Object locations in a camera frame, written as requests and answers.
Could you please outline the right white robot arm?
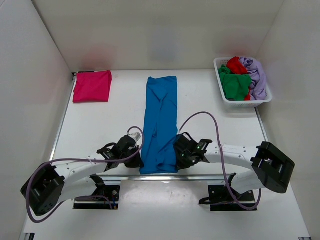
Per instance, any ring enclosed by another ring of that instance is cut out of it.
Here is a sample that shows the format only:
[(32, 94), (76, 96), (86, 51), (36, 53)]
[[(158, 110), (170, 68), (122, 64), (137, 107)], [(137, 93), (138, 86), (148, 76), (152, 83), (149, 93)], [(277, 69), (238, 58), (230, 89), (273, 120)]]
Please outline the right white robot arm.
[(222, 145), (201, 139), (196, 142), (189, 133), (179, 134), (173, 148), (176, 167), (184, 170), (198, 163), (224, 163), (247, 169), (243, 173), (232, 173), (227, 177), (224, 195), (236, 200), (243, 193), (266, 188), (274, 193), (287, 192), (295, 163), (270, 142), (263, 141), (257, 147)]

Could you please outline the blue t shirt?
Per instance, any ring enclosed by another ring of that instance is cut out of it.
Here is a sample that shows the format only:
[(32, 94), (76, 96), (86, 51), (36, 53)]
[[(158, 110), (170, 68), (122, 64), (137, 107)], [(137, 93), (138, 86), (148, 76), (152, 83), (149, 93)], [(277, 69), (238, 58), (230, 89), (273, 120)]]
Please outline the blue t shirt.
[(142, 175), (176, 173), (178, 80), (176, 76), (149, 77), (146, 84)]

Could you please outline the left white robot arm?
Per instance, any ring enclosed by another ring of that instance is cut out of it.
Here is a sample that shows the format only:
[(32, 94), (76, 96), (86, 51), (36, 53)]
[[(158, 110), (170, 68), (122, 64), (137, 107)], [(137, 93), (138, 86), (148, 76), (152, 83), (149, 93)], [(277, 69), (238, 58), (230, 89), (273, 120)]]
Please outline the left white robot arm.
[(140, 133), (123, 136), (117, 143), (109, 143), (86, 159), (62, 158), (41, 164), (20, 192), (31, 215), (42, 217), (55, 206), (75, 198), (104, 195), (105, 184), (99, 174), (124, 165), (140, 168)]

